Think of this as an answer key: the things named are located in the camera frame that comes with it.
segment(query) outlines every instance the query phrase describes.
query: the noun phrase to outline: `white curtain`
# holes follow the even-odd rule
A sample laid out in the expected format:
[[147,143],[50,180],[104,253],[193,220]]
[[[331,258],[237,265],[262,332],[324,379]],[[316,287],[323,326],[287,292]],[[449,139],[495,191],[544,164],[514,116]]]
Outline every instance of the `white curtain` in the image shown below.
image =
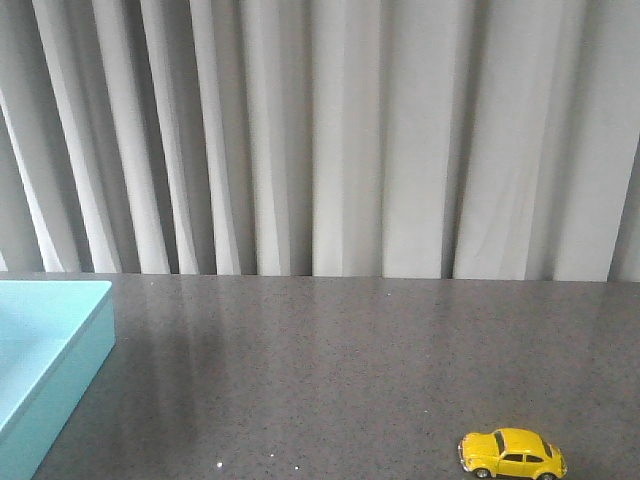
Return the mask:
[[639,23],[2,0],[0,270],[640,280]]

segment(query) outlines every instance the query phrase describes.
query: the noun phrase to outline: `toy car wheel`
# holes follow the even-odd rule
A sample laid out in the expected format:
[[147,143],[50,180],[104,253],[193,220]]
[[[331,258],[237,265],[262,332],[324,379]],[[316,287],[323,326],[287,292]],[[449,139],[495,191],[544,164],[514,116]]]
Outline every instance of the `toy car wheel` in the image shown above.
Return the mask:
[[477,468],[473,471],[473,474],[478,478],[491,478],[491,472],[486,468]]

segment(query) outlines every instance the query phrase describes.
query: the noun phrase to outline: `speckled countertop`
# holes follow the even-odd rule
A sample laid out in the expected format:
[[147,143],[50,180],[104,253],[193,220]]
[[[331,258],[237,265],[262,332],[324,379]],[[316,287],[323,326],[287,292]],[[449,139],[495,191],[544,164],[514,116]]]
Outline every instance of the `speckled countertop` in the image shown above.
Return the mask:
[[637,478],[639,284],[80,277],[118,343],[37,480],[461,480],[498,426]]

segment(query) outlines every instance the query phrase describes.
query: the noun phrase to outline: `curtain fold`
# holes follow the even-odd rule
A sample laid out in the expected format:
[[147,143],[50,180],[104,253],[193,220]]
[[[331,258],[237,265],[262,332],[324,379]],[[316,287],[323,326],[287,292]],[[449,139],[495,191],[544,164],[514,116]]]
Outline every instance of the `curtain fold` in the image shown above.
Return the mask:
[[0,270],[640,280],[638,19],[0,2]]

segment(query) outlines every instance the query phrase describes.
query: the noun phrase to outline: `yellow toy car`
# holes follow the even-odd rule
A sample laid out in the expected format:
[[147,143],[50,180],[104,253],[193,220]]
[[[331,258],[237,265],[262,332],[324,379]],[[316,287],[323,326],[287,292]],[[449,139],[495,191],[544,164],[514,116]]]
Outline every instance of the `yellow toy car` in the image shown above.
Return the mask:
[[478,478],[497,475],[556,480],[567,473],[562,453],[540,435],[519,428],[469,433],[458,445],[462,468]]

